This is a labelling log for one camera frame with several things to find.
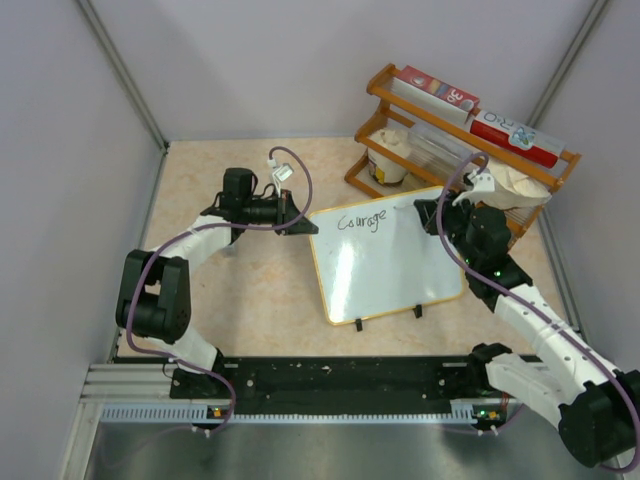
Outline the yellow framed whiteboard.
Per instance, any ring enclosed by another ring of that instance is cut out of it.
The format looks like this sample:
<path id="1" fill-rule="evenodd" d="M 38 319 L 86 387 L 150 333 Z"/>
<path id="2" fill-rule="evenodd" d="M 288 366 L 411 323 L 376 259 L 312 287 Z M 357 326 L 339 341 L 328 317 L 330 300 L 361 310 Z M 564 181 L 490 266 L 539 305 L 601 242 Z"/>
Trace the yellow framed whiteboard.
<path id="1" fill-rule="evenodd" d="M 394 209 L 399 203 L 436 200 L 441 192 L 431 187 L 310 215 L 319 227 L 310 244 L 330 324 L 460 297 L 463 272 L 439 237 L 424 231 L 415 208 Z"/>

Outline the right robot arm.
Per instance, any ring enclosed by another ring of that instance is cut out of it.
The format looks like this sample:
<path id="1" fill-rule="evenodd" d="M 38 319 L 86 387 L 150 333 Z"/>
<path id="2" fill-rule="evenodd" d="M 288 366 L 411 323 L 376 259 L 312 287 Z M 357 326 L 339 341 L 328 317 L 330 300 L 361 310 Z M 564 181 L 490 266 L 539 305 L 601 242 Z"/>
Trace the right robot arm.
<path id="1" fill-rule="evenodd" d="M 637 453 L 638 371 L 621 371 L 553 311 L 511 257 L 503 211 L 474 206 L 454 193 L 413 206 L 425 232 L 438 236 L 464 270 L 473 294 L 515 328 L 546 366 L 540 371 L 501 344 L 481 344 L 467 358 L 469 388 L 519 400 L 556 429 L 584 466 L 604 467 L 622 453 Z"/>

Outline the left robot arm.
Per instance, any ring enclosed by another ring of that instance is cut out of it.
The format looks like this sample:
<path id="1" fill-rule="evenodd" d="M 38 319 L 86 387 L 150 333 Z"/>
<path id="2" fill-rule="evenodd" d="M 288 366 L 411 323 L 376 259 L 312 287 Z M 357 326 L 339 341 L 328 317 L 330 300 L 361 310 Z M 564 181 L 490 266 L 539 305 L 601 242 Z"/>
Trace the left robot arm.
<path id="1" fill-rule="evenodd" d="M 245 230 L 279 235 L 314 235 L 319 228 L 298 209 L 282 184 L 293 174 L 285 163 L 271 168 L 271 181 L 257 194 L 254 172 L 229 168 L 222 190 L 182 233 L 153 250 L 125 258 L 115 320 L 130 348 L 165 356 L 193 372 L 192 384 L 205 396 L 226 387 L 216 366 L 219 350 L 192 325 L 191 277 L 214 254 L 232 246 Z"/>

